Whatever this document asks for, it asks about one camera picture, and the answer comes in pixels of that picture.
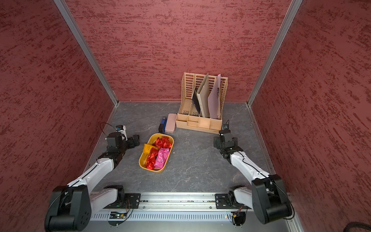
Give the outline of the orange square tea bag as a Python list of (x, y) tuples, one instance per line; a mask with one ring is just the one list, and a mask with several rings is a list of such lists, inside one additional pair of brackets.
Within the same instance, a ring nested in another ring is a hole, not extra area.
[(144, 149), (143, 149), (143, 154), (149, 155), (152, 149), (159, 150), (159, 148), (156, 146), (145, 144)]

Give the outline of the red tea bag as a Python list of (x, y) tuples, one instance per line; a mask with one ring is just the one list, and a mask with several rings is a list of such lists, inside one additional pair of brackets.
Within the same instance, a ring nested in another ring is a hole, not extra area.
[(160, 148), (170, 149), (173, 146), (168, 136), (162, 136), (162, 137), (157, 138), (156, 141), (152, 145), (159, 149)]
[(156, 160), (157, 160), (157, 156), (158, 156), (158, 150), (155, 149), (155, 148), (152, 148), (150, 150), (150, 153), (147, 157), (147, 160), (146, 160), (146, 168), (149, 169), (149, 170), (154, 170), (155, 169), (155, 163), (156, 163)]

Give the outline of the magenta long tea bag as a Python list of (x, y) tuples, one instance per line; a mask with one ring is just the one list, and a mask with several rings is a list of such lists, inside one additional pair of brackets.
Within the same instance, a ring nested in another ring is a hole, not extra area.
[(161, 170), (165, 166), (169, 153), (170, 153), (169, 148), (161, 148), (159, 150), (157, 158), (156, 158), (156, 162), (154, 164), (155, 170)]

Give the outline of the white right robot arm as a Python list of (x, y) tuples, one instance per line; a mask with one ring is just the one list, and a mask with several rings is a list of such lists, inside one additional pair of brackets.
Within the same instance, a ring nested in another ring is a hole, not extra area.
[(291, 220), (295, 217), (295, 210), (281, 177), (256, 165), (238, 146), (238, 139), (232, 137), (229, 129), (219, 131), (219, 136), (214, 138), (214, 147), (251, 185), (251, 188), (233, 187), (227, 200), (229, 206), (240, 209), (246, 206), (253, 209), (262, 224), (279, 219)]

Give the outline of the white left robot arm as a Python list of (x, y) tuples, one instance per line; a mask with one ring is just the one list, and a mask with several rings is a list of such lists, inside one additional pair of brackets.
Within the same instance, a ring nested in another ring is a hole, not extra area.
[(44, 220), (47, 232), (80, 232), (90, 219), (107, 206), (137, 208), (137, 203), (125, 196), (121, 185), (110, 185), (101, 192), (92, 191), (113, 171), (128, 149), (140, 145), (139, 135), (127, 137), (123, 130), (112, 132), (106, 138), (107, 149), (96, 162), (76, 180), (53, 189)]

